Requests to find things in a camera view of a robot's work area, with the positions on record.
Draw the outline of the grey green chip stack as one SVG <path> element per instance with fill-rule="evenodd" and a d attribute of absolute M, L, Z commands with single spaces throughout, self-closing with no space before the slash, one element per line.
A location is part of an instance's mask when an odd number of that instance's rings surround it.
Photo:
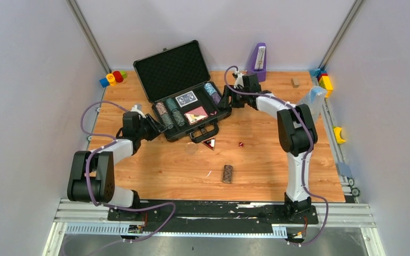
<path fill-rule="evenodd" d="M 173 120 L 171 119 L 170 115 L 168 113 L 164 113 L 161 115 L 161 118 L 168 130 L 174 128 L 174 123 Z"/>

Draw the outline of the tan blue chip stack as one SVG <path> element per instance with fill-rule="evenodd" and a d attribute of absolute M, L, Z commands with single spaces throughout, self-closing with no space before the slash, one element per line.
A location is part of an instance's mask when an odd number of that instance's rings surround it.
<path fill-rule="evenodd" d="M 169 116 L 168 111 L 163 102 L 158 102 L 155 104 L 155 108 L 161 117 Z"/>

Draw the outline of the light blue chip stack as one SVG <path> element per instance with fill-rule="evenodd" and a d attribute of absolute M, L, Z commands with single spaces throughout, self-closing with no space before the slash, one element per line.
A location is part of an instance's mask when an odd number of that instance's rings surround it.
<path fill-rule="evenodd" d="M 213 94 L 217 93 L 215 87 L 211 84 L 211 83 L 206 83 L 204 85 L 204 89 L 206 90 L 206 92 L 212 96 Z"/>

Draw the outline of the green blue chip stack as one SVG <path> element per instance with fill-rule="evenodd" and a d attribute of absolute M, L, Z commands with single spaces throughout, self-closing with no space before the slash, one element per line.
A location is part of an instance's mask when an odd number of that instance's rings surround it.
<path fill-rule="evenodd" d="M 171 112 L 173 112 L 174 110 L 178 110 L 178 106 L 176 105 L 175 100 L 172 98 L 167 99 L 165 101 L 165 104 Z"/>

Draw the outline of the black poker case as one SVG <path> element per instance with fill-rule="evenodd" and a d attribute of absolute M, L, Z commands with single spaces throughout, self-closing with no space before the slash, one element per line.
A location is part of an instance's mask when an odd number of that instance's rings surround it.
<path fill-rule="evenodd" d="M 231 110 L 220 111 L 219 105 L 214 103 L 212 97 L 204 89 L 206 83 L 211 83 L 222 97 L 221 91 L 211 80 L 210 72 L 197 40 L 164 49 L 159 53 L 136 60 L 133 62 L 133 68 L 159 122 L 165 126 L 155 108 L 155 104 L 158 102 L 164 103 L 168 114 L 173 120 L 174 128 L 166 129 L 164 132 L 164 136 L 169 142 L 189 137 L 192 142 L 200 143 L 213 138 L 219 132 L 219 121 L 231 115 Z M 181 108 L 175 97 L 188 91 L 193 91 L 198 101 Z M 182 127 L 177 125 L 172 112 L 165 104 L 165 101 L 170 98 L 175 100 L 178 110 L 184 117 L 185 125 Z M 201 106 L 208 113 L 208 118 L 190 125 L 184 114 Z"/>

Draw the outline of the brown chip stack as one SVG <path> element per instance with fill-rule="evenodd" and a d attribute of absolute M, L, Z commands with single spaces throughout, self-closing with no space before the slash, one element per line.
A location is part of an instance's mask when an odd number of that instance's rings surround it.
<path fill-rule="evenodd" d="M 233 166 L 232 165 L 224 165 L 223 167 L 223 175 L 222 175 L 222 182 L 226 184 L 231 184 L 233 178 Z"/>

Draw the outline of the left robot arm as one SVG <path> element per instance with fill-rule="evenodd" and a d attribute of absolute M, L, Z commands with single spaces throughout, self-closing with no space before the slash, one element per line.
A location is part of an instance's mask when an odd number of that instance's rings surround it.
<path fill-rule="evenodd" d="M 120 161 L 133 156 L 143 140 L 151 141 L 166 130 L 149 114 L 137 111 L 123 114 L 118 137 L 110 144 L 92 151 L 77 151 L 73 156 L 67 197 L 70 201 L 122 208 L 129 220 L 137 220 L 142 214 L 140 198 L 135 190 L 115 184 L 114 167 Z"/>

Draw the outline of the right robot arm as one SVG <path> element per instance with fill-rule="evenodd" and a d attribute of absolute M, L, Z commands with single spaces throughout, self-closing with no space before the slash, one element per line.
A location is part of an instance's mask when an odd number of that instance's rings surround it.
<path fill-rule="evenodd" d="M 289 222 L 298 222 L 311 210 L 309 191 L 310 158 L 318 136 L 308 105 L 296 105 L 262 90 L 255 74 L 235 71 L 233 85 L 225 84 L 220 102 L 225 108 L 243 108 L 248 105 L 269 114 L 277 121 L 279 143 L 287 154 L 288 184 L 281 216 Z"/>

